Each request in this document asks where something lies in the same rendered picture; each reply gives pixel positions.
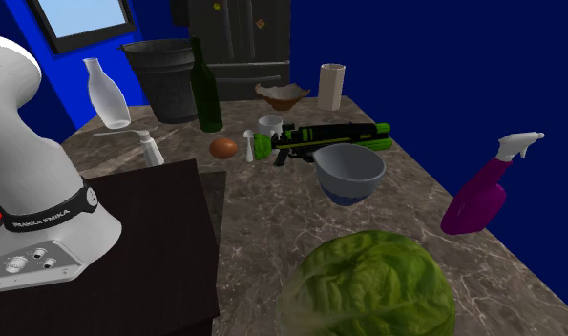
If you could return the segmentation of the dark metal bucket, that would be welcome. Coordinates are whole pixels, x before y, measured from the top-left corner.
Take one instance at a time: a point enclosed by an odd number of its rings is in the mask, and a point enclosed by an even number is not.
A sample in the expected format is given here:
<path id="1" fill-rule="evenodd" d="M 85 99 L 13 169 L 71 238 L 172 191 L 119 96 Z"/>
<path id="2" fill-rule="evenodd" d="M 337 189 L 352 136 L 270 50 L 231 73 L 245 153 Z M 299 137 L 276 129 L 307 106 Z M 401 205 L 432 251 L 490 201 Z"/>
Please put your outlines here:
<path id="1" fill-rule="evenodd" d="M 194 55 L 189 39 L 146 40 L 118 49 L 124 52 L 159 122 L 181 124 L 198 118 L 190 85 Z"/>

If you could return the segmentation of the white mug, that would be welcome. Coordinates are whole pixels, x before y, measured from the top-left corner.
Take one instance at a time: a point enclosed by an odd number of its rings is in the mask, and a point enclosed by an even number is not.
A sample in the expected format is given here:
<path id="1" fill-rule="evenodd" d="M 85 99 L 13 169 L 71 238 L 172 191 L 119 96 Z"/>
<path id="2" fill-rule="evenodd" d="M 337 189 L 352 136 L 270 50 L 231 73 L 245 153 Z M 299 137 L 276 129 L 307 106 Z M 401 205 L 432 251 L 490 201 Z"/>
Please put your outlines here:
<path id="1" fill-rule="evenodd" d="M 272 132 L 280 135 L 283 131 L 283 120 L 276 115 L 265 115 L 258 120 L 260 134 L 272 137 Z"/>

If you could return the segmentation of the brown egg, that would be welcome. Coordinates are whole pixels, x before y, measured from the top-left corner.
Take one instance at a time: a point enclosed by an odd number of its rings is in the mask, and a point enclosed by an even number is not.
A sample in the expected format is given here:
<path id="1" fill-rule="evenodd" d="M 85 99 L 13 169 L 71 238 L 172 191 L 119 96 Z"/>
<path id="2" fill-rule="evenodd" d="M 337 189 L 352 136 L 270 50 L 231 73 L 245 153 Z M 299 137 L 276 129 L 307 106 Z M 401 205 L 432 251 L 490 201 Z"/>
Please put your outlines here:
<path id="1" fill-rule="evenodd" d="M 220 137 L 210 144 L 209 152 L 214 158 L 229 159 L 237 154 L 238 145 L 229 138 Z"/>

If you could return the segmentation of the black and green toy blaster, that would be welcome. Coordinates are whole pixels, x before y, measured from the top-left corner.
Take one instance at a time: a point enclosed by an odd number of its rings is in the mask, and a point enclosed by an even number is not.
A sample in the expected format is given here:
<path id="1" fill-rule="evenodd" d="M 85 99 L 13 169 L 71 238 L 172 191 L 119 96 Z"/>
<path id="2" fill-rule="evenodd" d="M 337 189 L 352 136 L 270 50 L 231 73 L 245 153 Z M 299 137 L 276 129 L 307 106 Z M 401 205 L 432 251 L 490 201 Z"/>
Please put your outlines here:
<path id="1" fill-rule="evenodd" d="M 284 166 L 288 158 L 314 161 L 313 154 L 324 147 L 338 143 L 364 146 L 373 151 L 387 150 L 392 145 L 387 123 L 343 123 L 313 125 L 296 128 L 293 123 L 284 124 L 279 134 L 254 135 L 252 154 L 254 159 L 267 158 L 279 151 L 275 166 Z"/>

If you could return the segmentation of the dark refrigerator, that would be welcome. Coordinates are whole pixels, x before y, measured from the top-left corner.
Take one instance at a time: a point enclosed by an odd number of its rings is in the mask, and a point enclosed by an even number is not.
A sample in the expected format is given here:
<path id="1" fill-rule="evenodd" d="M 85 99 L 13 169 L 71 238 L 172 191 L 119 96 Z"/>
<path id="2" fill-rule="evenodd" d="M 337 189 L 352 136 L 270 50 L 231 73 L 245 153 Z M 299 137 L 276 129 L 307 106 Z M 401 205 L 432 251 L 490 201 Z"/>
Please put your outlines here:
<path id="1" fill-rule="evenodd" d="M 250 100 L 255 86 L 290 83 L 291 0 L 169 0 L 173 23 L 200 38 L 222 101 Z"/>

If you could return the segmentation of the brown jagged-rim bowl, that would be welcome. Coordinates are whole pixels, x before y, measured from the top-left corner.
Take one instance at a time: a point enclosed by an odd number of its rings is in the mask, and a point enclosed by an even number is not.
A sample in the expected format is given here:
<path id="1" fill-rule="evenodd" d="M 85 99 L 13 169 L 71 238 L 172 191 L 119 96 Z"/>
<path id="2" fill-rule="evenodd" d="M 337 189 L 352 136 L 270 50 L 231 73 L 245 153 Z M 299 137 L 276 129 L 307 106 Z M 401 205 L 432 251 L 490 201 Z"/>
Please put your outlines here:
<path id="1" fill-rule="evenodd" d="M 261 84 L 257 84 L 255 92 L 275 111 L 289 111 L 297 102 L 308 96 L 310 90 L 301 88 L 297 83 L 282 87 L 263 87 Z"/>

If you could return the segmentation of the beige cup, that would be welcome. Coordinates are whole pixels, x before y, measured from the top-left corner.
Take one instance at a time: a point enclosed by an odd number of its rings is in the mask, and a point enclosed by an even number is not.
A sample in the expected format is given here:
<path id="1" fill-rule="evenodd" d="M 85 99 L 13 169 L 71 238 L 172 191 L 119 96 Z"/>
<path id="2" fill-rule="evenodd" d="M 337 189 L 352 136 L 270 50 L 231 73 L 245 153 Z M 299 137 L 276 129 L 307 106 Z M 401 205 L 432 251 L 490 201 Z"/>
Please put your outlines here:
<path id="1" fill-rule="evenodd" d="M 341 64 L 326 63 L 320 68 L 318 107 L 325 111 L 340 108 L 346 67 Z"/>

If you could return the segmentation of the white vase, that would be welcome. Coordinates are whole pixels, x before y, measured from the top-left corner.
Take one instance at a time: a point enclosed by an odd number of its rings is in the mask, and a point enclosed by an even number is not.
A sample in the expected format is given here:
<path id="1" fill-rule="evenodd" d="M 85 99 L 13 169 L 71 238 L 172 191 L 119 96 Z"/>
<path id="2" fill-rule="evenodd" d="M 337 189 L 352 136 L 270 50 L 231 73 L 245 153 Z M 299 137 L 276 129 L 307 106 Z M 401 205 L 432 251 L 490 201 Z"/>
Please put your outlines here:
<path id="1" fill-rule="evenodd" d="M 131 123 L 125 98 L 116 83 L 102 70 L 97 58 L 83 60 L 89 73 L 88 93 L 95 111 L 109 129 L 121 129 Z"/>

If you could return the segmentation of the dark green wine bottle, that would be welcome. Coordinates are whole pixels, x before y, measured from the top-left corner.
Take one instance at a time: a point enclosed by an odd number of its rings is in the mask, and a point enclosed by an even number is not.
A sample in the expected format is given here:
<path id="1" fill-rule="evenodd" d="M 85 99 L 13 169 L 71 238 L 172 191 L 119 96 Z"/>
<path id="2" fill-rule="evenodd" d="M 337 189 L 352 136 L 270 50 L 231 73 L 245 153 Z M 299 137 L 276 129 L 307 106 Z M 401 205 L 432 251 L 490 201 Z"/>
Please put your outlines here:
<path id="1" fill-rule="evenodd" d="M 222 129 L 221 106 L 216 78 L 204 62 L 200 39 L 196 35 L 192 35 L 190 42 L 194 55 L 190 82 L 200 128 L 205 133 L 215 133 Z"/>

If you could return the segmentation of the magenta spray bottle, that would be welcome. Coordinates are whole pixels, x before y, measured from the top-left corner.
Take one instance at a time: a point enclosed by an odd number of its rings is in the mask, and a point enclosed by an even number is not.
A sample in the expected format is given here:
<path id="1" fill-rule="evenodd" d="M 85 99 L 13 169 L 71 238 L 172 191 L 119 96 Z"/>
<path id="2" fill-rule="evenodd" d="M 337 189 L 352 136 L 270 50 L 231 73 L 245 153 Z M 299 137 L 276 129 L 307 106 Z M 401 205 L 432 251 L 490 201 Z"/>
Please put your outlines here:
<path id="1" fill-rule="evenodd" d="M 529 132 L 500 138 L 496 156 L 454 196 L 440 223 L 442 231 L 461 235 L 483 230 L 505 202 L 506 192 L 499 181 L 513 164 L 513 158 L 516 155 L 524 158 L 528 147 L 544 137 L 543 133 Z"/>

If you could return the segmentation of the dark robot stand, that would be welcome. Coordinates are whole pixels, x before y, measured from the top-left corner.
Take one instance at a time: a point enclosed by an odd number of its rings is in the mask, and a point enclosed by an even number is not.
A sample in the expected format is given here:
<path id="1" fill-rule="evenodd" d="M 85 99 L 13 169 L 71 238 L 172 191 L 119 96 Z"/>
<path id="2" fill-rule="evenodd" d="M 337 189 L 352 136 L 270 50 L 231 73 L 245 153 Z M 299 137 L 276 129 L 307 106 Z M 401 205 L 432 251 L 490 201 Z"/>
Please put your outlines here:
<path id="1" fill-rule="evenodd" d="M 0 292 L 0 336 L 211 336 L 219 248 L 197 163 L 90 183 L 119 240 L 70 282 Z"/>

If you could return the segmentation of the grey and blue bowl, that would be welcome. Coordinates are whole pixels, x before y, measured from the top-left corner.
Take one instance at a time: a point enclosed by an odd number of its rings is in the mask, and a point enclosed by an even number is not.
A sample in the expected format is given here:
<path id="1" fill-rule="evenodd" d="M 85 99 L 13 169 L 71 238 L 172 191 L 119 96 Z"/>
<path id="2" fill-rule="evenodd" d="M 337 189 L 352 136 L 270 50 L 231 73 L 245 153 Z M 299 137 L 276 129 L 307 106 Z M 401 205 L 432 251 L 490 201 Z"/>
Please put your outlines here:
<path id="1" fill-rule="evenodd" d="M 374 151 L 339 143 L 313 153 L 318 181 L 336 204 L 350 206 L 365 200 L 376 189 L 387 165 Z"/>

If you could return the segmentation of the green lettuce head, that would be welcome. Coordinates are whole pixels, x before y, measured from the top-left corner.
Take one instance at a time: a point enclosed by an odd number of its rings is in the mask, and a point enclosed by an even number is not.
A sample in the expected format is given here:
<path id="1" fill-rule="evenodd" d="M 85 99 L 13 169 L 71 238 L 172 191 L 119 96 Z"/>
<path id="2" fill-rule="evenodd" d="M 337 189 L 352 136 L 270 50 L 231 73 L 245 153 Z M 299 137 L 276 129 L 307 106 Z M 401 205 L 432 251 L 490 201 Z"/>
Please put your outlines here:
<path id="1" fill-rule="evenodd" d="M 327 241 L 285 282 L 281 336 L 453 336 L 452 289 L 410 238 L 370 230 Z"/>

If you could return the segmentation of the window with dark frame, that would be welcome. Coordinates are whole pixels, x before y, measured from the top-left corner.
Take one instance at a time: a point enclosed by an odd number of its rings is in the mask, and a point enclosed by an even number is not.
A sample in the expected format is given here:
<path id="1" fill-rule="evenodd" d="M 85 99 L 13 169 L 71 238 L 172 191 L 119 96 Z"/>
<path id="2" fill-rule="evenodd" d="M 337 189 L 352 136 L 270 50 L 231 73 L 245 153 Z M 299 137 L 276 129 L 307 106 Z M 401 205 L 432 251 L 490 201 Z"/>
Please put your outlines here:
<path id="1" fill-rule="evenodd" d="M 127 0 L 25 0 L 56 54 L 136 29 Z"/>

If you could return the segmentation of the white soap dispenser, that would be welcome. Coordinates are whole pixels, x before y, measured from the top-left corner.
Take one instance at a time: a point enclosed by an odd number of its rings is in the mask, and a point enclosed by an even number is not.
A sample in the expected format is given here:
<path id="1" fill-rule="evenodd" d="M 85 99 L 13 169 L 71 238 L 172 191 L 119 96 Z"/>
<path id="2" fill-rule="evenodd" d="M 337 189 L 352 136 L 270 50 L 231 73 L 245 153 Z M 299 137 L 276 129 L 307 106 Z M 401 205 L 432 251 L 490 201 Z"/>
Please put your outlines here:
<path id="1" fill-rule="evenodd" d="M 139 136 L 142 153 L 148 167 L 159 166 L 164 163 L 164 158 L 149 130 L 131 130 Z"/>

